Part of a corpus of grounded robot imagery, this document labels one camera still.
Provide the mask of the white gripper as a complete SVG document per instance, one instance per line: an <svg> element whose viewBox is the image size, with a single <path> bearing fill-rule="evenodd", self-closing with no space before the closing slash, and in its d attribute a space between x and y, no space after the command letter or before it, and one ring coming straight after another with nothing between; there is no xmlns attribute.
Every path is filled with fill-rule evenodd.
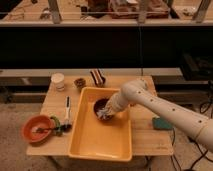
<svg viewBox="0 0 213 171"><path fill-rule="evenodd" d="M124 111L129 105L129 101L121 92L113 94L106 104L107 115L115 115Z"/></svg>

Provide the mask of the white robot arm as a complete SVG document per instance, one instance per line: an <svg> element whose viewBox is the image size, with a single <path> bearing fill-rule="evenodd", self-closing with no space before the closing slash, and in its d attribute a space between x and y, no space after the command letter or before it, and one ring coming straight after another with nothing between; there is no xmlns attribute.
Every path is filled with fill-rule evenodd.
<svg viewBox="0 0 213 171"><path fill-rule="evenodd" d="M143 79L123 84L110 97L107 108L111 114L115 114L130 103L148 108L207 149L213 149L213 119L152 95Z"/></svg>

